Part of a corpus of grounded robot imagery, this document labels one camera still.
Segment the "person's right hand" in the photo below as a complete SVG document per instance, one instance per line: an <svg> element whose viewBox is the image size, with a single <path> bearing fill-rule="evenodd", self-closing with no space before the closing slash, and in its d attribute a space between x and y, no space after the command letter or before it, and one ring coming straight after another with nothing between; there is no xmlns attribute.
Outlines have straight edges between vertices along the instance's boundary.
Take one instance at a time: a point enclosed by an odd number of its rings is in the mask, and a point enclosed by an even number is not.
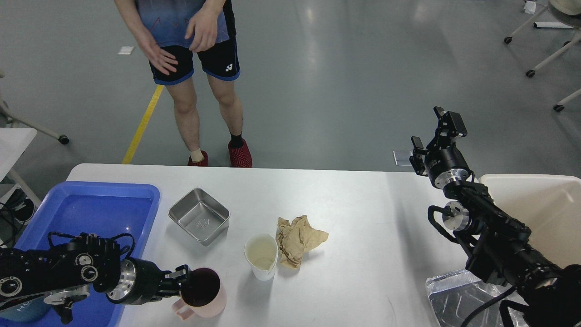
<svg viewBox="0 0 581 327"><path fill-rule="evenodd" d="M168 76L170 73L177 72L178 61L176 57L160 48L154 41L146 40L139 43L139 47L149 60L149 63L162 74Z"/></svg>

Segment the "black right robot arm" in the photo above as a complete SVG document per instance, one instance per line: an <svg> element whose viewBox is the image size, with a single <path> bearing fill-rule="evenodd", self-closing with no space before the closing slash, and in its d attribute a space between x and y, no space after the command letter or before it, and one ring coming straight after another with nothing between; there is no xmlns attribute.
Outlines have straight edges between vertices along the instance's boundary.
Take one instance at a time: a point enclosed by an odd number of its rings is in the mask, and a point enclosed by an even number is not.
<svg viewBox="0 0 581 327"><path fill-rule="evenodd" d="M438 126L427 147L411 137L409 162L415 173L427 176L449 202L428 207L428 221L468 259L466 269L485 283L511 287L477 307L462 326L498 303L502 324L514 325L510 310L519 311L530 327L578 327L580 265L565 268L548 261L529 244L531 229L494 204L485 184L469 181L474 173L456 146L467 136L461 114L434 107Z"/></svg>

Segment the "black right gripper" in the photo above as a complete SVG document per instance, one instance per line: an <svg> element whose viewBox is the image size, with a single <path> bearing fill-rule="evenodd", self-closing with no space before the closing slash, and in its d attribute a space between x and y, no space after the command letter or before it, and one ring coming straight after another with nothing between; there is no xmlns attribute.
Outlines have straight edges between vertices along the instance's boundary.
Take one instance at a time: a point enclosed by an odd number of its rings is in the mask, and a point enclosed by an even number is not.
<svg viewBox="0 0 581 327"><path fill-rule="evenodd" d="M433 147L446 149L427 150L419 137L412 136L413 149L409 163L417 175L427 176L434 188L444 189L452 182L467 180L472 174L462 153L455 146L456 139L466 137L468 131L461 114L444 110L440 106L435 106L433 110L438 118Z"/></svg>

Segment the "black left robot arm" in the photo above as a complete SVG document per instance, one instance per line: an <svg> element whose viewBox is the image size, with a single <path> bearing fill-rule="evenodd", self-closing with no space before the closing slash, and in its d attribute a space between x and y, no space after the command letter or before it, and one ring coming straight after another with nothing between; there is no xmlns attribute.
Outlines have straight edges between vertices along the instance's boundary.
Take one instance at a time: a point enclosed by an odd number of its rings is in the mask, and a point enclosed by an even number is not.
<svg viewBox="0 0 581 327"><path fill-rule="evenodd" d="M132 256L136 242L120 246L122 233L104 238L94 233L47 235L48 250L1 249L1 310L41 298L62 324L72 321L72 306L89 297L90 287L110 303L140 306L178 296L190 282L190 267L161 270Z"/></svg>

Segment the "person's left hand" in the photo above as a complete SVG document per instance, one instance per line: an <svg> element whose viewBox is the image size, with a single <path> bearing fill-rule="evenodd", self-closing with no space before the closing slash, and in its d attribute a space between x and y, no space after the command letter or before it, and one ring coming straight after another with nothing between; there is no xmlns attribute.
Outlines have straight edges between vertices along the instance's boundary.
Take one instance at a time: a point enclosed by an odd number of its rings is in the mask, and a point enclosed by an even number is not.
<svg viewBox="0 0 581 327"><path fill-rule="evenodd" d="M219 13L211 8L202 8L191 17L185 35L185 39L193 37L189 50L198 53L216 44Z"/></svg>

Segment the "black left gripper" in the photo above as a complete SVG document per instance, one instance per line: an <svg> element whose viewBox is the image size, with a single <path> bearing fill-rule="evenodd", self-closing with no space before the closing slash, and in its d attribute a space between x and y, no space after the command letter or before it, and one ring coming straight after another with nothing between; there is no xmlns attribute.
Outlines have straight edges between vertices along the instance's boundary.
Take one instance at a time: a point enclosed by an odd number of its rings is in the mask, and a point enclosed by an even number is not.
<svg viewBox="0 0 581 327"><path fill-rule="evenodd" d="M106 293L106 298L114 304L140 306L148 302L159 302L164 298L180 296L181 286L161 286L164 278L168 281L187 281L189 265L176 267L174 272L162 271L153 262L128 258L120 263L118 284Z"/></svg>

